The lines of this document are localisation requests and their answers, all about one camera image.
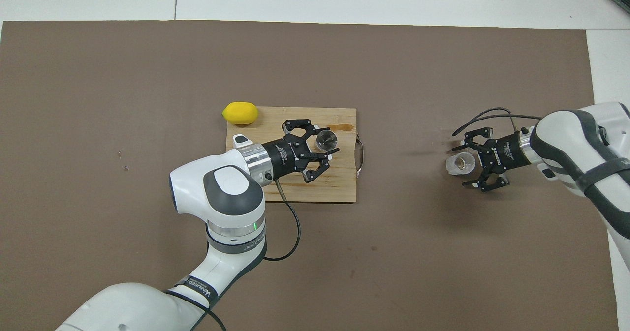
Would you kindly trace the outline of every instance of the brown table surface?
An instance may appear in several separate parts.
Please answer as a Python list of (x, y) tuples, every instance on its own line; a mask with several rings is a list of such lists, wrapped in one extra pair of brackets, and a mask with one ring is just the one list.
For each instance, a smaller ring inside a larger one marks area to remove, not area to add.
[[(592, 99), (583, 30), (5, 22), (2, 329), (52, 330), (110, 284), (163, 289), (195, 268), (203, 223), (175, 213), (167, 175), (223, 152), (221, 110), (240, 100), (356, 108), (365, 166), (355, 204), (294, 205), (301, 245), (226, 293), (229, 330), (615, 330), (588, 201), (533, 167), (490, 194), (444, 168), (450, 132), (483, 109)], [(292, 216), (268, 204), (267, 219), (281, 255)]]

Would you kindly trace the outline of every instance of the wooden cutting board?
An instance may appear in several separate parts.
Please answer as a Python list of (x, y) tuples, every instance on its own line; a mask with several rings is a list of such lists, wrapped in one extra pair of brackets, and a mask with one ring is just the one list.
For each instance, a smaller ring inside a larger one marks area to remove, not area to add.
[[(232, 136), (243, 134), (254, 143), (266, 143), (284, 136), (282, 124), (286, 120), (309, 119), (319, 127), (330, 127), (338, 139), (339, 152), (333, 154), (330, 168), (311, 183), (305, 183), (302, 174), (293, 172), (281, 178), (286, 199), (291, 202), (354, 203), (356, 202), (356, 109), (329, 109), (321, 107), (258, 107), (258, 119), (248, 125), (227, 124), (225, 149), (232, 149)], [(297, 136), (304, 130), (292, 132)], [(315, 136), (307, 143), (315, 151)], [(309, 164), (315, 169), (317, 163)], [(267, 202), (281, 201), (274, 184), (264, 187)]]

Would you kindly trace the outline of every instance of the white robotic arm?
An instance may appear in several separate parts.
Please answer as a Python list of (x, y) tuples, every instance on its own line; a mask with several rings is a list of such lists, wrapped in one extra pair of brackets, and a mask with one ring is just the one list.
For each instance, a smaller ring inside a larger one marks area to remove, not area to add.
[[(306, 139), (328, 128), (310, 120), (288, 120), (285, 136), (254, 144), (234, 136), (234, 149), (192, 161), (171, 172), (173, 205), (206, 224), (208, 252), (203, 262), (173, 288), (160, 291), (138, 283), (103, 289), (77, 309), (58, 331), (189, 331), (223, 293), (263, 260), (265, 195), (262, 187), (292, 172), (306, 182), (328, 167), (335, 148), (311, 152)], [(302, 128), (301, 137), (290, 132)], [(309, 162), (319, 162), (308, 170)]]
[[(475, 143), (477, 136), (487, 138)], [(510, 182), (507, 170), (533, 164), (549, 180), (560, 180), (569, 191), (588, 197), (600, 211), (626, 266), (630, 269), (630, 113), (617, 102), (580, 110), (553, 112), (529, 129), (493, 139), (492, 128), (466, 132), (453, 151), (479, 152), (481, 176), (464, 185), (482, 192)], [(494, 182), (488, 182), (497, 174)]]

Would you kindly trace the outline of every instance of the yellow lemon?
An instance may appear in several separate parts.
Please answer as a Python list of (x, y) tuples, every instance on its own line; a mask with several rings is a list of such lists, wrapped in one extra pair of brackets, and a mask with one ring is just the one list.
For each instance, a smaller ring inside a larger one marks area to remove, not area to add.
[(258, 118), (258, 109), (251, 102), (230, 102), (223, 109), (223, 118), (231, 124), (251, 124)]

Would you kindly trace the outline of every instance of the white floor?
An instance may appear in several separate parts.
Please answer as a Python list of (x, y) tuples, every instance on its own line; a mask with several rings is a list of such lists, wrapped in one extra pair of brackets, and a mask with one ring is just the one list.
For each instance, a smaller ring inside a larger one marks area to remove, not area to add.
[[(630, 104), (630, 14), (610, 0), (0, 0), (0, 20), (173, 19), (587, 29), (595, 101)], [(630, 272), (610, 255), (630, 331)]]

